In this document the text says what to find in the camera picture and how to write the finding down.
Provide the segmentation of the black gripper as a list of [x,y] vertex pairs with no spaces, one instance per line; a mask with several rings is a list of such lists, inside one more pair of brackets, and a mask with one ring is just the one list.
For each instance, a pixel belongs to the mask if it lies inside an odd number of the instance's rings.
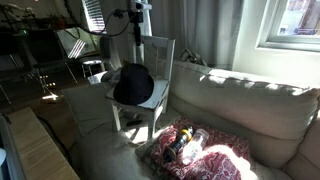
[[130,22],[134,24],[134,38],[136,46],[141,45],[141,29],[138,25],[143,22],[143,11],[151,10],[152,5],[146,2],[142,2],[139,0],[133,0],[131,2],[131,7],[129,10],[129,19]]

